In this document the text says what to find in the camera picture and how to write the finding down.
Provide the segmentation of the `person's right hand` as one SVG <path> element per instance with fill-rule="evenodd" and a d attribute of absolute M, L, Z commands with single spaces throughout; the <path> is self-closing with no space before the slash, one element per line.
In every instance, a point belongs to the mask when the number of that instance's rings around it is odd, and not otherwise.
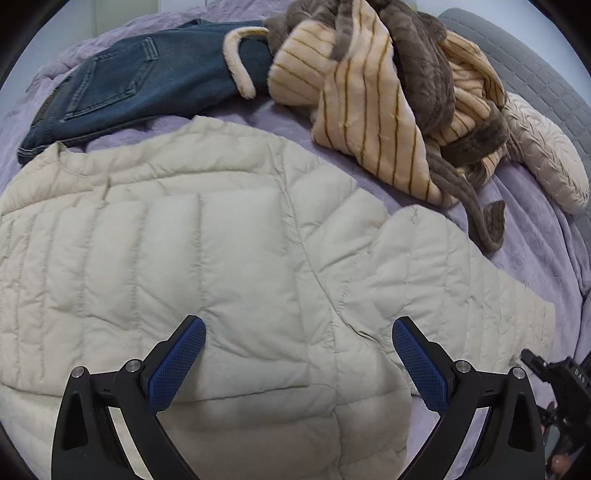
<path fill-rule="evenodd" d="M 555 402 L 552 401 L 546 407 L 547 413 L 545 414 L 541 427 L 544 459 L 546 462 L 546 479 L 561 479 L 571 465 L 569 457 L 561 452 L 561 448 L 563 447 L 563 430 L 559 424 L 551 422 L 555 410 Z"/>

